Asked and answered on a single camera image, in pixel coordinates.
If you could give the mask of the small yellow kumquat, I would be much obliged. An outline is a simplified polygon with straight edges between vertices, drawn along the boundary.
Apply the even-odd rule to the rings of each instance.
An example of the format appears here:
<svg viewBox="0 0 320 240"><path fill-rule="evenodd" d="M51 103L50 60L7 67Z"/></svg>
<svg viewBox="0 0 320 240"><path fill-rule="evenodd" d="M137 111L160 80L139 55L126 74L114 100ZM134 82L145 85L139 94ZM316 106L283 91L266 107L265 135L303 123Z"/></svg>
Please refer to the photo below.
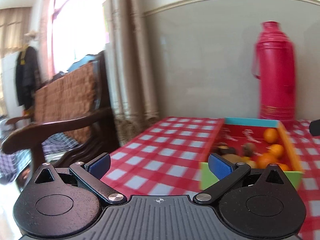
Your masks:
<svg viewBox="0 0 320 240"><path fill-rule="evenodd" d="M251 158L250 158L250 157L242 157L242 160L243 160L244 162L247 162L247 161L251 160Z"/></svg>

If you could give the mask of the black hanging jacket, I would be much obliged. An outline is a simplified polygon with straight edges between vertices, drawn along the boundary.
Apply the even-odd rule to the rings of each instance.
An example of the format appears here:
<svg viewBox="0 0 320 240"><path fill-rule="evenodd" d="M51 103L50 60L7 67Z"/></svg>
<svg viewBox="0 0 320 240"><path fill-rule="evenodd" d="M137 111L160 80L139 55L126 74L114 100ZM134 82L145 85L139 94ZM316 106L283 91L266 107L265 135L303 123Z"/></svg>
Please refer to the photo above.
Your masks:
<svg viewBox="0 0 320 240"><path fill-rule="evenodd" d="M15 85L19 106L28 110L34 105L34 94L41 88L41 75L39 70L37 51L27 46L20 51L16 61Z"/></svg>

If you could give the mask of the colourful cardboard box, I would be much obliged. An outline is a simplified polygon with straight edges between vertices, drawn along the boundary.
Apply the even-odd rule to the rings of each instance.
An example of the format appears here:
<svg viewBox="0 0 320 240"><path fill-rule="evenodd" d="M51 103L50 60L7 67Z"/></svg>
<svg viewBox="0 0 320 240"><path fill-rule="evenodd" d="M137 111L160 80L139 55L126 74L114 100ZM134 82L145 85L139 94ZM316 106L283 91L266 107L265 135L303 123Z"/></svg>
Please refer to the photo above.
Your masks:
<svg viewBox="0 0 320 240"><path fill-rule="evenodd" d="M303 168L285 126L277 120L224 118L217 121L200 157L200 189L219 179L209 169L209 156L217 153L230 162L242 161L265 168L271 161L285 172L298 189Z"/></svg>

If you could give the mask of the pale longan fruit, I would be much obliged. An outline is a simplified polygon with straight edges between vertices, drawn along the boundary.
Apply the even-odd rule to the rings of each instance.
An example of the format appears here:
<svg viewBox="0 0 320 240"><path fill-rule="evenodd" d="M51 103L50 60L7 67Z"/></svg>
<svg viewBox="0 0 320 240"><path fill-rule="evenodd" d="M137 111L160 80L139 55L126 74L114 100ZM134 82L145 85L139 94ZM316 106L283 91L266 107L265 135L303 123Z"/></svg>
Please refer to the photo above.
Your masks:
<svg viewBox="0 0 320 240"><path fill-rule="evenodd" d="M256 163L255 161L253 161L253 160L248 160L248 161L246 161L246 163L247 163L252 169L258 168L257 163Z"/></svg>

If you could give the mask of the small dark chestnut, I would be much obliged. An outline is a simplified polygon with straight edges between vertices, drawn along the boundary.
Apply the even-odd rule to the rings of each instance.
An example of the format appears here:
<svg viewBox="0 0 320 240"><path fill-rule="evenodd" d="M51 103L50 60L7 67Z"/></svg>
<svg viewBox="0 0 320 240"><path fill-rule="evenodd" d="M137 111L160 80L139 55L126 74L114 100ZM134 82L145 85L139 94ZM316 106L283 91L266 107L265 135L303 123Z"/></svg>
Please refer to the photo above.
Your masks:
<svg viewBox="0 0 320 240"><path fill-rule="evenodd" d="M246 157L251 157L256 151L256 146L254 143L247 142L244 145L242 145L242 152L243 155Z"/></svg>

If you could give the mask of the beige hat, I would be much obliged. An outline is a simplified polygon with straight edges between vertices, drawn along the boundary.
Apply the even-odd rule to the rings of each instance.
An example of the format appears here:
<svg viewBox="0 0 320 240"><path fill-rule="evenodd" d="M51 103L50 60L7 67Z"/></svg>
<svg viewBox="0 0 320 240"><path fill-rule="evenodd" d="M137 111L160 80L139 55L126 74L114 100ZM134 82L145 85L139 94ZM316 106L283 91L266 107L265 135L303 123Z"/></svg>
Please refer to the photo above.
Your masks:
<svg viewBox="0 0 320 240"><path fill-rule="evenodd" d="M25 33L24 36L26 39L35 40L35 39L37 39L38 32L35 30L31 30L28 33Z"/></svg>

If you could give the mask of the beige lace curtain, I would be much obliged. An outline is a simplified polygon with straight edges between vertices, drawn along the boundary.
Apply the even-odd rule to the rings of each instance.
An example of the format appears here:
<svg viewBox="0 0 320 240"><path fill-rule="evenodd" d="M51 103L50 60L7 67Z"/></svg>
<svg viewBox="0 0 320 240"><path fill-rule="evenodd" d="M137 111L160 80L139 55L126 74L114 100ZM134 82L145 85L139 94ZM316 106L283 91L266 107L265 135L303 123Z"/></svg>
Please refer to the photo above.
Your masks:
<svg viewBox="0 0 320 240"><path fill-rule="evenodd" d="M106 0L112 108L123 145L159 120L142 0Z"/></svg>

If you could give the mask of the red thermos flask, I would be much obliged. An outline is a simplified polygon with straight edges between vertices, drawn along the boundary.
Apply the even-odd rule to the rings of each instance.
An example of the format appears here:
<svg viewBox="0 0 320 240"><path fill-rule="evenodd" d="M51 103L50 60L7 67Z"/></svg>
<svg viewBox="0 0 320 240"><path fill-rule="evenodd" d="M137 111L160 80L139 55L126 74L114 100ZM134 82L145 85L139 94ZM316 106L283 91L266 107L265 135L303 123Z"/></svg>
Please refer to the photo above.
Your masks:
<svg viewBox="0 0 320 240"><path fill-rule="evenodd" d="M252 74L260 82L259 117L291 128L296 111L294 45L278 22L263 22L262 28L252 64Z"/></svg>

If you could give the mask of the brown kiwi fruit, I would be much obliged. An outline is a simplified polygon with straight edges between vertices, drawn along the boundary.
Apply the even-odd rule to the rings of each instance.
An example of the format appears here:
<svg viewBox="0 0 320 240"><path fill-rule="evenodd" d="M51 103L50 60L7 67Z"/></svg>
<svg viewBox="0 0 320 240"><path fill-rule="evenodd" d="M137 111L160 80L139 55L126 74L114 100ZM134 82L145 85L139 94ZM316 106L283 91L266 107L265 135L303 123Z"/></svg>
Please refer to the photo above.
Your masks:
<svg viewBox="0 0 320 240"><path fill-rule="evenodd" d="M222 157L233 164L243 162L242 157L240 157L236 154L225 154Z"/></svg>

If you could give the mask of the orange mandarin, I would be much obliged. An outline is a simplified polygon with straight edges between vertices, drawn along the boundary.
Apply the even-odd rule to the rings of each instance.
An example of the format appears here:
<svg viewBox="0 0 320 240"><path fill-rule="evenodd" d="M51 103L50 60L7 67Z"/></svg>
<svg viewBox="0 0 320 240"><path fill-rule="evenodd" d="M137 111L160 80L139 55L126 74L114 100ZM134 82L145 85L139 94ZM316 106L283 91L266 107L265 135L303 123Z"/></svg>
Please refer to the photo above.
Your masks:
<svg viewBox="0 0 320 240"><path fill-rule="evenodd" d="M273 144L268 148L268 154L271 154L275 158L279 159L284 154L284 147L280 144Z"/></svg>
<svg viewBox="0 0 320 240"><path fill-rule="evenodd" d="M289 171L290 168L286 164L277 163L277 165L283 170L283 171Z"/></svg>
<svg viewBox="0 0 320 240"><path fill-rule="evenodd" d="M277 162L277 158L270 153L264 153L257 157L257 166L260 169L265 169L269 164L276 164Z"/></svg>
<svg viewBox="0 0 320 240"><path fill-rule="evenodd" d="M264 140L269 144L274 144L277 142L279 134L275 128L267 128L263 133Z"/></svg>

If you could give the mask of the red checkered tablecloth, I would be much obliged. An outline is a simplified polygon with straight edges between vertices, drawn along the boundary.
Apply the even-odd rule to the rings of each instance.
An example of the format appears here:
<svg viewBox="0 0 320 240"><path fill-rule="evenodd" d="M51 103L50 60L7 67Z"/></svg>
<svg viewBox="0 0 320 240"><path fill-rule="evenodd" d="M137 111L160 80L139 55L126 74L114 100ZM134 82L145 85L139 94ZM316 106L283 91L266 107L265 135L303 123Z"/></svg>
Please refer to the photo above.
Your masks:
<svg viewBox="0 0 320 240"><path fill-rule="evenodd" d="M170 116L147 129L111 154L111 166L102 182L126 196L194 196L217 181L208 168L214 145L225 142L241 153L246 142L255 155L268 151L263 133L275 128L285 153L279 162L306 206L302 239L319 239L319 138L309 132L308 120L290 129L277 121L248 118L188 118Z"/></svg>

